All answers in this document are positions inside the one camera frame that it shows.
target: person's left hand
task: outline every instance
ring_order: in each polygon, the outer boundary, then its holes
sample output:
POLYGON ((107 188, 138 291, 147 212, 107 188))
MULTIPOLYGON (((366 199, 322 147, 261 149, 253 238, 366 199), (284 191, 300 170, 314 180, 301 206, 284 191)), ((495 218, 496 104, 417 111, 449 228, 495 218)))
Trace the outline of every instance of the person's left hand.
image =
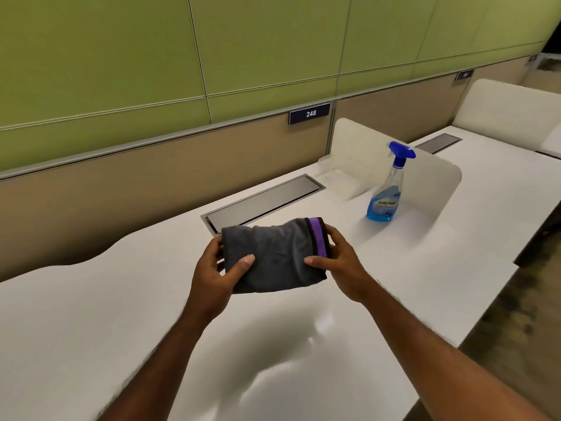
POLYGON ((221 236, 211 240, 197 262, 191 292, 183 310, 183 316, 194 317, 204 327, 224 311, 234 285, 255 261, 253 254, 246 255, 222 276, 220 272, 224 269, 224 261, 220 261, 223 258, 221 242, 221 236))

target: clear plastic bottle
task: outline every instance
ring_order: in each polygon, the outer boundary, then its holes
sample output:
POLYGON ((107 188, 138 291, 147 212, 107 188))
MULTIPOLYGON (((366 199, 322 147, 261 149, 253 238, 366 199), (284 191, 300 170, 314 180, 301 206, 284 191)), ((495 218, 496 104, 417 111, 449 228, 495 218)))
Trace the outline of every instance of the clear plastic bottle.
POLYGON ((403 166, 407 158, 415 158, 413 149, 398 142, 391 142, 391 151, 396 159, 390 169, 388 178, 373 195, 366 211, 366 216, 375 222, 389 222, 396 215, 403 185, 403 166))

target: person's right arm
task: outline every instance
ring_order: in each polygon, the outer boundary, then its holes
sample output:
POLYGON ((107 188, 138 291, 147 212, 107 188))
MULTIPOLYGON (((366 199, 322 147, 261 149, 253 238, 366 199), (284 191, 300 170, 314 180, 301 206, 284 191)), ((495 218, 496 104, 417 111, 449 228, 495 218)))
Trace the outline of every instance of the person's right arm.
POLYGON ((305 262, 331 271, 341 291, 370 312, 434 421, 549 420, 407 311, 368 275, 344 237, 326 227, 334 258, 305 262))

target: purple trim on cloth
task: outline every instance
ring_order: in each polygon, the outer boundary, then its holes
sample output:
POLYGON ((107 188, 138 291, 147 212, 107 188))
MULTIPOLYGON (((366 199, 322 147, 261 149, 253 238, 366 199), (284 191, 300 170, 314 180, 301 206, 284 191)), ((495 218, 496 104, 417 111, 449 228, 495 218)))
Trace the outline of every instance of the purple trim on cloth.
POLYGON ((327 257, 325 241, 323 240, 323 230, 321 230, 319 219, 317 217, 310 217, 310 224, 312 225, 312 230, 314 231, 314 236, 318 244, 318 255, 320 257, 327 257))

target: forearm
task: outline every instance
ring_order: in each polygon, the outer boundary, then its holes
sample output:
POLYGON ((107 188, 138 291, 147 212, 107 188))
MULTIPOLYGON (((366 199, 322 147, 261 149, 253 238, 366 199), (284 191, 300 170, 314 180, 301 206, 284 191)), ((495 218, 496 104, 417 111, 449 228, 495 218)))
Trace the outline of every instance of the forearm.
POLYGON ((206 322, 182 314, 99 421, 164 421, 206 322))
POLYGON ((435 421, 546 420, 409 313, 377 282, 363 304, 435 421))

